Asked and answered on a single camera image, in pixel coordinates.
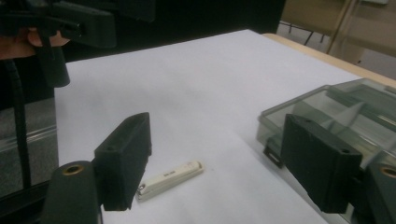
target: white table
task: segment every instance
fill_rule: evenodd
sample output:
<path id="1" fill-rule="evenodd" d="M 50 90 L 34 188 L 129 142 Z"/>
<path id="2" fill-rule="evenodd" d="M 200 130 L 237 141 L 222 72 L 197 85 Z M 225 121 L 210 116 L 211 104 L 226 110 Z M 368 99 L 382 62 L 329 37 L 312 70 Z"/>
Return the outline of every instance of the white table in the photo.
<path id="1" fill-rule="evenodd" d="M 56 90 L 60 164 L 90 161 L 127 117 L 150 113 L 145 178 L 199 160 L 203 174 L 106 224 L 327 223 L 262 156 L 257 117 L 325 84 L 358 77 L 250 31 L 69 63 Z M 340 222 L 338 215 L 325 216 Z"/>

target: brass ring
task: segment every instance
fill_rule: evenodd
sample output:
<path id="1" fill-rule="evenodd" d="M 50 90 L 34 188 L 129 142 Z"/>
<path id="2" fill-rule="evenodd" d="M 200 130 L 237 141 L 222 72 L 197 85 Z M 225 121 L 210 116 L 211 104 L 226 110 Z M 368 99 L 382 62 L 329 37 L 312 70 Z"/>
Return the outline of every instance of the brass ring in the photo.
<path id="1" fill-rule="evenodd" d="M 383 175 L 387 175 L 389 177 L 396 178 L 396 170 L 393 168 L 390 168 L 388 166 L 382 166 L 381 172 Z"/>
<path id="2" fill-rule="evenodd" d="M 64 169 L 63 174 L 64 175 L 76 175 L 80 173 L 82 170 L 84 170 L 84 167 L 82 165 L 72 165 Z"/>

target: floor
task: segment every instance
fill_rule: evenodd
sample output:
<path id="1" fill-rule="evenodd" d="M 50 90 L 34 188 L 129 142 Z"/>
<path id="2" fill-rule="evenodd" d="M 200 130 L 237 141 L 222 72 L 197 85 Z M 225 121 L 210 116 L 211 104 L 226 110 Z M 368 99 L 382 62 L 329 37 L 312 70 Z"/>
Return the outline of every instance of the floor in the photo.
<path id="1" fill-rule="evenodd" d="M 304 44 L 310 33 L 311 32 L 309 31 L 298 28 L 292 28 L 291 32 L 289 33 L 289 26 L 281 22 L 276 34 Z M 321 38 L 321 34 L 313 33 L 307 43 L 307 46 L 322 52 L 325 51 L 329 42 L 329 37 L 324 36 L 323 41 L 321 41 Z M 396 79 L 396 58 L 394 57 L 367 49 L 364 51 L 361 57 L 361 62 L 358 63 L 357 66 L 371 70 L 385 77 Z"/>

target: black cable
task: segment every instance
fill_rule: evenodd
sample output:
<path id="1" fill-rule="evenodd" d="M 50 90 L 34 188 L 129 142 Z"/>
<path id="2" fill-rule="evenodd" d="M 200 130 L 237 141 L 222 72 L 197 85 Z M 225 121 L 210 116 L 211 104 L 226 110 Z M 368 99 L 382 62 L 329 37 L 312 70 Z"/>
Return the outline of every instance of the black cable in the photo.
<path id="1" fill-rule="evenodd" d="M 18 153 L 20 155 L 22 184 L 24 189 L 32 186 L 30 177 L 29 151 L 26 137 L 26 118 L 24 110 L 24 96 L 18 68 L 13 60 L 3 60 L 9 79 L 11 81 L 13 101 L 15 131 L 17 134 Z"/>

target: chair leg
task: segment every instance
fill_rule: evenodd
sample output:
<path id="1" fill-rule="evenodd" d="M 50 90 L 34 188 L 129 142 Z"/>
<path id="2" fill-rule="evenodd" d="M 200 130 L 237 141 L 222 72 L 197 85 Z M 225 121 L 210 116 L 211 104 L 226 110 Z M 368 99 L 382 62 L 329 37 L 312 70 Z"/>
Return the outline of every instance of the chair leg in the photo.
<path id="1" fill-rule="evenodd" d="M 311 38 L 311 36 L 312 36 L 313 33 L 314 33 L 314 32 L 311 31 L 311 34 L 309 34 L 309 37 L 305 40 L 305 43 L 304 43 L 305 46 L 306 46 L 306 44 L 308 44 L 308 41 L 309 41 L 309 39 Z"/>

